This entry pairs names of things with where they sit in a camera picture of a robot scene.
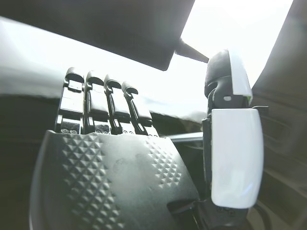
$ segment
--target robotic hand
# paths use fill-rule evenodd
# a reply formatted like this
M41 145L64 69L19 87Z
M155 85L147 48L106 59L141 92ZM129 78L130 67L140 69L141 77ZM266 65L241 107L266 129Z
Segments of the robotic hand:
M46 132L35 165L30 228L209 230L241 225L257 199L263 143L258 111L249 108L246 75L238 74L231 59L222 51L208 63L204 200L172 141L158 136L137 89L94 72L84 82L70 68L55 131Z

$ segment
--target dark overhead panel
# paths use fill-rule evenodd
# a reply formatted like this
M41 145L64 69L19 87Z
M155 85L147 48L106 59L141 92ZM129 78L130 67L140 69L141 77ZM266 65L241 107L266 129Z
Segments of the dark overhead panel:
M194 1L1 0L0 15L167 70Z

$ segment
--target textured palm pad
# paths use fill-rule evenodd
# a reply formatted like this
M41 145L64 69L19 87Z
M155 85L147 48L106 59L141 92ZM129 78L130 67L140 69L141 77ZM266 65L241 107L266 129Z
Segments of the textured palm pad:
M174 144L47 131L33 176L33 230L178 230L167 209L199 199Z

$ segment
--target pyramid-textured grip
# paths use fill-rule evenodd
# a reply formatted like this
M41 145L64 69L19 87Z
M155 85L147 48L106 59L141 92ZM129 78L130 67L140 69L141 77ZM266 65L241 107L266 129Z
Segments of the pyramid-textured grip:
M33 230L178 230L167 209L199 199L167 138L47 131L31 187Z

